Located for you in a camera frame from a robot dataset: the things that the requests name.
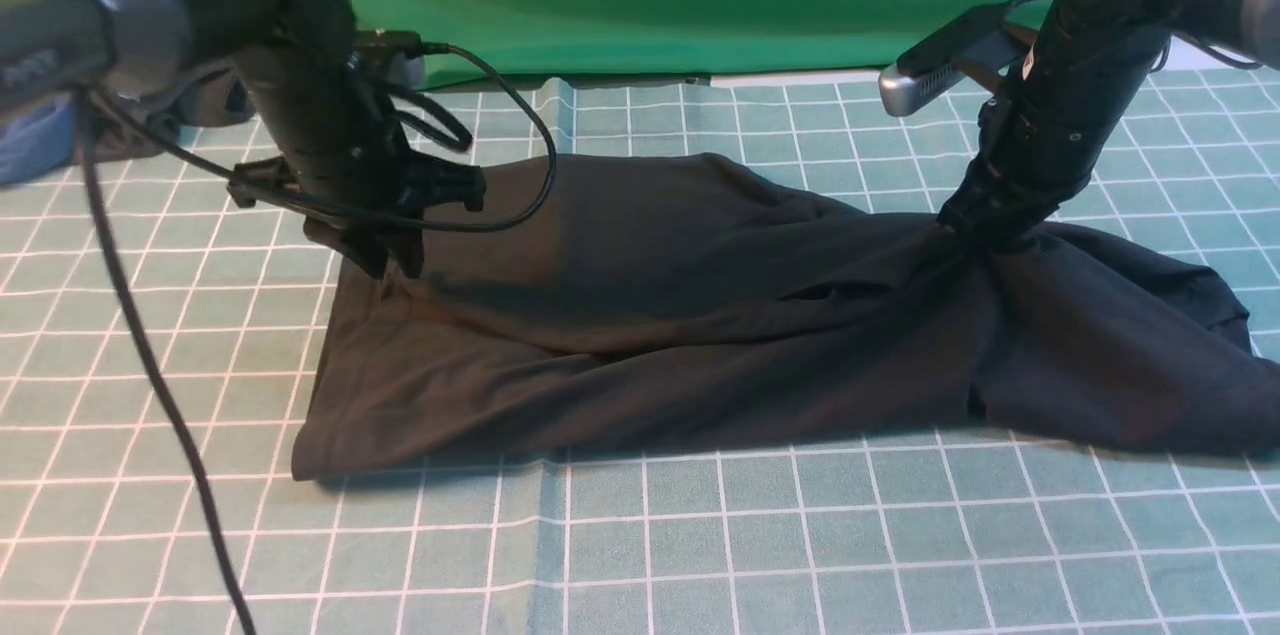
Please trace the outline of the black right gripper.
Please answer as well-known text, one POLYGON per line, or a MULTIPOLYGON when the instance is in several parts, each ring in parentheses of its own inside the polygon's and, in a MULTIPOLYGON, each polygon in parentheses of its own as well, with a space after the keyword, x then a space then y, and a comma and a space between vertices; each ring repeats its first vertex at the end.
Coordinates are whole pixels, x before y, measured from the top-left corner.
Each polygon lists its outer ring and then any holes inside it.
POLYGON ((972 245, 1010 248, 1089 181, 1089 156, 982 155, 970 161, 936 221, 972 245))

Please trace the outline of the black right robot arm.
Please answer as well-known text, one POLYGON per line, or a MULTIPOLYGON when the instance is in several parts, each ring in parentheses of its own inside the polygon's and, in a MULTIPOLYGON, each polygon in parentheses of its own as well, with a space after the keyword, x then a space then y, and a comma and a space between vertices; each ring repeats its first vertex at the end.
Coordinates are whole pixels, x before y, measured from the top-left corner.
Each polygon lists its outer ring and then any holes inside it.
POLYGON ((1115 125, 1170 38, 1279 64, 1279 0, 1053 0, 1021 67, 995 92, 977 157, 940 221, 997 246, 1089 183, 1115 125))

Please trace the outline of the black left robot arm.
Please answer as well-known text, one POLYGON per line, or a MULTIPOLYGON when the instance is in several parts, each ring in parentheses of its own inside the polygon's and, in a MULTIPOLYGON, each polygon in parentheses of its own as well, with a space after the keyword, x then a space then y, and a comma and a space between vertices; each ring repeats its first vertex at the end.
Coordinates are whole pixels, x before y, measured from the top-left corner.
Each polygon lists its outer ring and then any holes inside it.
POLYGON ((349 0, 3 0, 3 114, 77 84, 156 96, 202 67, 230 65, 279 151, 234 166, 239 207, 303 215, 308 239, 379 278, 417 274, 429 207, 477 213, 479 166, 417 152, 394 99, 396 58, 412 32, 358 29, 349 0))

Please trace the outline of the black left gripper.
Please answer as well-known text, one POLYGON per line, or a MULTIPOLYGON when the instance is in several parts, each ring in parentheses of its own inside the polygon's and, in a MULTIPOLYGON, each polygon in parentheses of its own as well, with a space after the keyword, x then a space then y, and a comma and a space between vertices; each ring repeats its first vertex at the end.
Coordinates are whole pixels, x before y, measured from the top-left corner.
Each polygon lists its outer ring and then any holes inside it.
POLYGON ((486 183, 480 166, 457 164, 419 151, 401 151, 389 164, 349 157, 328 174, 300 174, 288 157, 233 166, 228 193, 239 207, 268 202, 303 215, 312 243, 333 248, 370 278, 390 265, 416 278, 424 265, 422 220, 428 207, 484 206, 486 183))

